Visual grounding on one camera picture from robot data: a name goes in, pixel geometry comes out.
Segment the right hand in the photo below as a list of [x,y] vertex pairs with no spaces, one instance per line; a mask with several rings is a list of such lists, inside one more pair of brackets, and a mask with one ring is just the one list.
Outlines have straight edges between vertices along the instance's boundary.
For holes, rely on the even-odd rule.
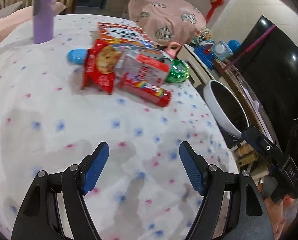
[[285,207],[291,206],[294,202],[294,199],[287,194],[279,204],[273,202],[268,196],[268,190],[273,185],[273,180],[269,176],[265,176],[260,180],[260,184],[257,186],[257,188],[263,197],[264,204],[270,217],[274,239],[279,239],[286,223],[283,210]]

